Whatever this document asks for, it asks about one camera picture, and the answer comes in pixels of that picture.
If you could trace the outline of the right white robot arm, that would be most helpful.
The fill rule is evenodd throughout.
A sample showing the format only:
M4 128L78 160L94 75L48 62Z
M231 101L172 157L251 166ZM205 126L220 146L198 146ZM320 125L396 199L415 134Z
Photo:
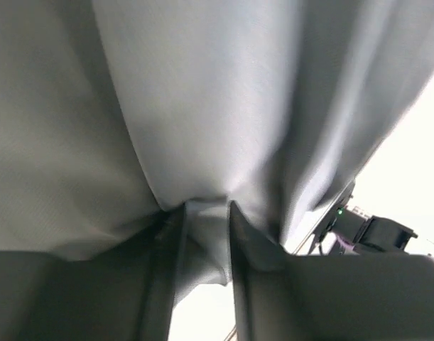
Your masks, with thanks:
M354 187L352 181L335 199L306 213L298 235L289 237L284 248L299 256L406 253L408 243L418 235L399 222L353 205Z

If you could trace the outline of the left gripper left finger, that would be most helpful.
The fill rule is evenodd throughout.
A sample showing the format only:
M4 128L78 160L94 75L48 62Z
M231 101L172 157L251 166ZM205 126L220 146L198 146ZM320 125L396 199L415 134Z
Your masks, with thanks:
M0 340L167 340L185 208L86 261L0 251Z

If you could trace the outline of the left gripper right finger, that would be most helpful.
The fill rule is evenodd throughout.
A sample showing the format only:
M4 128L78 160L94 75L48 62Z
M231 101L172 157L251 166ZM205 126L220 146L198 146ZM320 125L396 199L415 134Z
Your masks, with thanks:
M229 210L239 340L434 340L434 261L296 256Z

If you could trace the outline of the grey pleated skirt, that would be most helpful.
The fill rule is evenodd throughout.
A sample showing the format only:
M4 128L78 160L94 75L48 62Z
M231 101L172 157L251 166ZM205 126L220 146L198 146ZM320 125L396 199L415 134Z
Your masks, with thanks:
M281 242L434 71L434 1L0 1L0 250L88 259L194 211L181 300L230 280L226 206Z

